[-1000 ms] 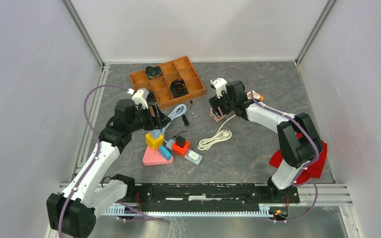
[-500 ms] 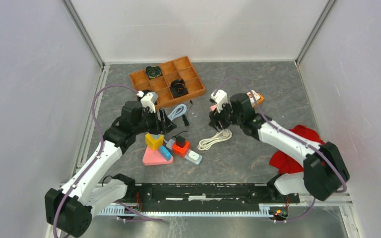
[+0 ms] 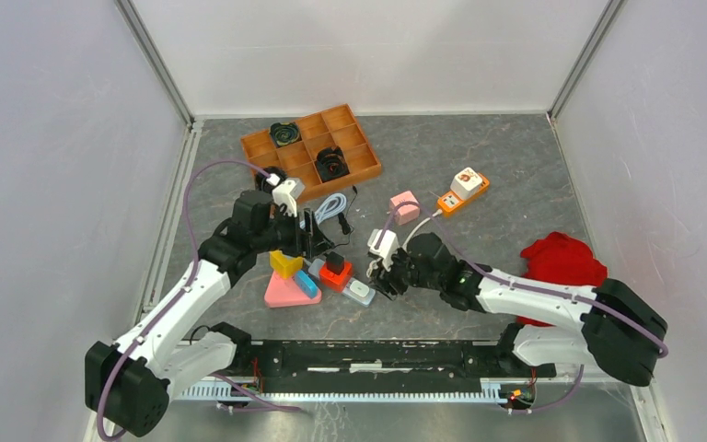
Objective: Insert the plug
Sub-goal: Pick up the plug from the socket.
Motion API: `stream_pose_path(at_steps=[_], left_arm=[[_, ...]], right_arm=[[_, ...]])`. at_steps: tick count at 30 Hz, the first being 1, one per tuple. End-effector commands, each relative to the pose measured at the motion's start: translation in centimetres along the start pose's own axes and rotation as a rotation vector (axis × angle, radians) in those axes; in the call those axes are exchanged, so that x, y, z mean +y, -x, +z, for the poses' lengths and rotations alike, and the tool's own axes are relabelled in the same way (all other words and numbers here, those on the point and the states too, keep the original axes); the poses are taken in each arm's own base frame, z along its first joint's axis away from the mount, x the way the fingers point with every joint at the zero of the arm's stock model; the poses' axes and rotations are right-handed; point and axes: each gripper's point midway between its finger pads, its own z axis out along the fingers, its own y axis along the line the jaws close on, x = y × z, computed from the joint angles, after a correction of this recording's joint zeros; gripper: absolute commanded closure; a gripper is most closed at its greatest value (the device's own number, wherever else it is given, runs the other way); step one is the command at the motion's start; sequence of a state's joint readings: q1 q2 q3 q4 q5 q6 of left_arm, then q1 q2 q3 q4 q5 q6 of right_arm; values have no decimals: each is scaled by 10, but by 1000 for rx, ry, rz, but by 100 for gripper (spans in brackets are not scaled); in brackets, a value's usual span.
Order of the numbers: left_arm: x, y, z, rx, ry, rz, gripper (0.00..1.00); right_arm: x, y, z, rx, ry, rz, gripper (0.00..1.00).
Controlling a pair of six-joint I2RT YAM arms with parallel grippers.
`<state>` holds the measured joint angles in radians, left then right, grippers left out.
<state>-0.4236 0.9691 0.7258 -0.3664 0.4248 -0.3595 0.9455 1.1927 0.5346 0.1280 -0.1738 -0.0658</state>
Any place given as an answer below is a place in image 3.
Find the yellow cube socket adapter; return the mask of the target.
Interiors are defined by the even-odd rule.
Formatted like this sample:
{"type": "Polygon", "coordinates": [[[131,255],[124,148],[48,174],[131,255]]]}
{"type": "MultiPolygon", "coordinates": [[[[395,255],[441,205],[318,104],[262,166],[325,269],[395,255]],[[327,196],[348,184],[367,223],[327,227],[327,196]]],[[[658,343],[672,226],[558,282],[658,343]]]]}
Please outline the yellow cube socket adapter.
{"type": "Polygon", "coordinates": [[[279,250],[269,253],[269,261],[273,271],[284,280],[292,279],[305,263],[302,257],[291,257],[279,250]]]}

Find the light blue power strip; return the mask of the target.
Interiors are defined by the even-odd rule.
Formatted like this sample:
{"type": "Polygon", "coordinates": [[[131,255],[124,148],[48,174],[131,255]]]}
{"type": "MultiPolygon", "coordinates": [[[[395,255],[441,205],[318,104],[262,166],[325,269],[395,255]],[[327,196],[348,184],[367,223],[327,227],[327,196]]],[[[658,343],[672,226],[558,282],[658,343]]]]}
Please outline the light blue power strip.
{"type": "MultiPolygon", "coordinates": [[[[316,258],[308,267],[309,274],[320,283],[321,281],[319,278],[319,270],[325,261],[326,260],[316,258]]],[[[353,270],[352,279],[340,294],[350,298],[351,300],[357,302],[360,305],[368,307],[373,301],[376,295],[376,291],[367,284],[356,279],[354,277],[353,270]]]]}

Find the black power adapter plug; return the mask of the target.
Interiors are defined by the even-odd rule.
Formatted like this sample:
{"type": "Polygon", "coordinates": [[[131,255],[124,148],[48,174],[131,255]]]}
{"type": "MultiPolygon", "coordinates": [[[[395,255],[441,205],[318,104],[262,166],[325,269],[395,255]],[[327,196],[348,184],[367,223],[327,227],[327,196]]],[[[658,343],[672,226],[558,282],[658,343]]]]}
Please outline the black power adapter plug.
{"type": "Polygon", "coordinates": [[[336,252],[329,252],[326,256],[325,265],[329,272],[339,275],[345,268],[345,259],[336,252]]]}

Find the blue square plug adapter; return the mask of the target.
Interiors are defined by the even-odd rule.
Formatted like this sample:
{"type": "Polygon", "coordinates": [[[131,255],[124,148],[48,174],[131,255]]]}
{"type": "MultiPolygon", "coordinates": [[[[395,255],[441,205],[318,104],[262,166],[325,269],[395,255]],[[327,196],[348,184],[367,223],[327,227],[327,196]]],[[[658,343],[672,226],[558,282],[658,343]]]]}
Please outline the blue square plug adapter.
{"type": "Polygon", "coordinates": [[[303,270],[297,271],[293,280],[297,287],[309,298],[315,299],[318,296],[319,288],[311,276],[303,270]]]}

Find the red cube socket adapter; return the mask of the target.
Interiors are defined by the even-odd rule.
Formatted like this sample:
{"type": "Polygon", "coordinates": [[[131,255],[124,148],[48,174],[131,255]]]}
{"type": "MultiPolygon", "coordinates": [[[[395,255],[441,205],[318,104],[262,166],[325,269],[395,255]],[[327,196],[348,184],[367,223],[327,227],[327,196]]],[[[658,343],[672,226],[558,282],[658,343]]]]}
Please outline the red cube socket adapter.
{"type": "Polygon", "coordinates": [[[335,273],[327,263],[323,263],[319,270],[319,278],[329,289],[341,293],[352,279],[353,265],[344,261],[339,273],[335,273]]]}

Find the pink cube socket adapter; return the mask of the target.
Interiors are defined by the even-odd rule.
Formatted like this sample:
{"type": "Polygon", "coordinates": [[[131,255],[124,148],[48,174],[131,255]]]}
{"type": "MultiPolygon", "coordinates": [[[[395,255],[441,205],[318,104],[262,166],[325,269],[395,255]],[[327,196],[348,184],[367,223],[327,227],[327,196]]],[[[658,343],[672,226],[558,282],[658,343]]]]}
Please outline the pink cube socket adapter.
{"type": "Polygon", "coordinates": [[[419,217],[421,211],[414,205],[416,202],[417,199],[411,191],[398,193],[389,199],[389,211],[394,215],[393,222],[397,226],[403,226],[419,217]]]}

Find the white cube socket adapter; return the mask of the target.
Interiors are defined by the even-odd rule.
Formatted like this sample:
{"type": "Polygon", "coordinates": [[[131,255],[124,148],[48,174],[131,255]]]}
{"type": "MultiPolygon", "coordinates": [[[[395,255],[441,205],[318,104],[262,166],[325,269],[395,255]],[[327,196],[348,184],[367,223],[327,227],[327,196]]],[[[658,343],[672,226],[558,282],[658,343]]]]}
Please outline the white cube socket adapter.
{"type": "Polygon", "coordinates": [[[460,200],[467,201],[488,186],[488,181],[473,168],[466,167],[457,173],[451,184],[452,191],[460,200]]]}

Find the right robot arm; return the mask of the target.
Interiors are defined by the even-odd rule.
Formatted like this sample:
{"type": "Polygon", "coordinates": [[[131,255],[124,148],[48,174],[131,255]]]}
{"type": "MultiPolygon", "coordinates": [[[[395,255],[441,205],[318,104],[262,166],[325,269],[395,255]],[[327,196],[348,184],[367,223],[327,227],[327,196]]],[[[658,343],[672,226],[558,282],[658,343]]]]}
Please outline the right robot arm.
{"type": "Polygon", "coordinates": [[[609,377],[647,387],[668,354],[666,321],[625,283],[558,285],[514,276],[456,257],[435,233],[399,244],[391,230],[367,241],[366,272],[386,297],[411,288],[434,290],[452,308],[539,321],[512,324],[494,352],[497,368],[517,376],[529,366],[596,366],[609,377]]]}

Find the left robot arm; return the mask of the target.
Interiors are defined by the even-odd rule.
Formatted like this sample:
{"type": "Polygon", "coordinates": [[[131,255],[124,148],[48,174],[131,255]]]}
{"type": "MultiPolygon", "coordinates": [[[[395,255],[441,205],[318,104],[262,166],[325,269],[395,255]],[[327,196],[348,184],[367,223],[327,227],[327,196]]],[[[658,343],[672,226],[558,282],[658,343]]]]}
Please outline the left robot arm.
{"type": "Polygon", "coordinates": [[[279,192],[244,191],[232,215],[196,247],[191,263],[159,304],[114,343],[94,343],[85,355],[85,404],[99,438],[145,436],[169,404],[205,377],[224,369],[245,373],[251,349],[220,331],[178,345],[189,328],[227,294],[262,253],[314,258],[331,242],[310,210],[279,192]]]}

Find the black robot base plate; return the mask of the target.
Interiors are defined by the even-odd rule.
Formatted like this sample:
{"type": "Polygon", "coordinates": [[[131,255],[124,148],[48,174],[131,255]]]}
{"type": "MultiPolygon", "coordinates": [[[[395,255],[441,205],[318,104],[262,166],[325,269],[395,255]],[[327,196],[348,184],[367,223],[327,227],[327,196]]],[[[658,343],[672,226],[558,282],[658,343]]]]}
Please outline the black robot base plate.
{"type": "Polygon", "coordinates": [[[254,381],[261,393],[473,393],[485,378],[557,374],[553,364],[529,366],[502,341],[257,340],[225,322],[215,330],[233,332],[237,346],[221,374],[254,381]]]}

